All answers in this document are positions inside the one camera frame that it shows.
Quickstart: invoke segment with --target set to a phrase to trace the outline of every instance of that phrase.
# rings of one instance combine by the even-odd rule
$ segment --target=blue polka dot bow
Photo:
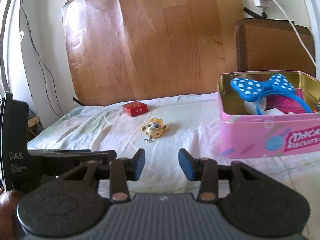
[[[294,86],[281,74],[274,74],[268,81],[263,82],[248,78],[233,78],[230,85],[244,101],[248,102],[257,101],[258,97],[268,90],[294,93]]]

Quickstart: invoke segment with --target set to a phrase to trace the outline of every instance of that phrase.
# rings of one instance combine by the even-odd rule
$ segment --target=screw
[[[117,192],[112,195],[112,200],[114,201],[125,201],[128,198],[128,195],[123,192]]]
[[[203,201],[212,201],[216,199],[216,195],[212,192],[201,193],[200,199]]]

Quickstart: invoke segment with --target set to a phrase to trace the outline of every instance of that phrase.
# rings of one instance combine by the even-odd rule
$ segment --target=electric cable
[[[278,2],[276,0],[273,0],[273,2],[276,4],[276,6],[278,6],[278,8],[282,11],[282,13],[284,14],[284,16],[287,18],[287,20],[289,21],[291,27],[293,28],[294,32],[297,35],[297,38],[299,40],[299,42],[301,43],[302,47],[305,49],[305,51],[307,52],[308,56],[310,57],[313,65],[315,65],[316,69],[317,69],[317,64],[315,62],[315,60],[313,59],[311,53],[309,52],[308,48],[305,46],[305,44],[303,43],[300,34],[298,33],[296,27],[294,26],[294,24],[292,23],[292,21],[289,19],[288,15],[286,14],[286,12],[284,11],[284,9],[280,6],[280,4],[278,4]]]
[[[57,114],[57,112],[54,110],[52,104],[51,104],[51,101],[50,101],[50,98],[49,98],[49,95],[48,95],[48,88],[47,88],[47,81],[45,79],[45,75],[44,75],[44,69],[43,69],[43,66],[46,68],[46,70],[49,72],[51,78],[52,78],[52,81],[53,81],[53,87],[54,87],[54,92],[55,92],[55,97],[56,97],[56,100],[57,100],[57,103],[58,103],[58,106],[59,106],[59,109],[61,111],[61,113],[64,115],[61,107],[60,107],[60,104],[59,104],[59,101],[58,101],[58,96],[57,96],[57,90],[56,90],[56,85],[55,85],[55,81],[54,81],[54,77],[51,73],[51,71],[48,69],[48,67],[44,64],[44,62],[42,61],[41,57],[40,57],[40,54],[38,52],[38,50],[36,49],[36,46],[33,42],[33,38],[32,38],[32,33],[31,33],[31,28],[30,28],[30,24],[29,24],[29,20],[28,20],[28,17],[27,17],[27,14],[25,12],[25,10],[23,9],[23,0],[20,1],[20,8],[21,10],[23,11],[23,14],[26,18],[26,21],[27,21],[27,27],[28,27],[28,31],[29,31],[29,36],[30,36],[30,39],[31,39],[31,44],[32,44],[32,47],[34,48],[34,50],[36,51],[37,55],[38,55],[38,62],[39,62],[39,65],[41,67],[41,70],[42,70],[42,74],[43,74],[43,78],[44,78],[44,84],[45,84],[45,92],[46,92],[46,95],[47,95],[47,98],[48,98],[48,101],[49,101],[49,104],[50,104],[50,107],[51,109],[53,110],[53,112],[61,118],[61,116],[59,114]]]

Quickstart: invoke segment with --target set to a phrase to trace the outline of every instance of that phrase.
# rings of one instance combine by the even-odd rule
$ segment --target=blue headband
[[[259,82],[248,78],[233,78],[230,86],[238,92],[239,96],[248,102],[256,101],[257,114],[262,114],[259,101],[266,96],[280,95],[291,98],[299,103],[306,113],[312,113],[310,107],[294,94],[294,86],[281,74],[274,74],[268,81]]]

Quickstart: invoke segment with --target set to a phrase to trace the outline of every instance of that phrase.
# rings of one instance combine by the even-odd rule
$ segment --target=pink tin box
[[[316,109],[320,81],[298,71],[254,71],[219,76],[218,93],[221,119],[221,151],[227,158],[265,158],[309,153],[320,150],[320,113],[250,115],[244,101],[230,86],[235,77],[266,81],[273,74],[287,77],[303,90],[305,102]]]

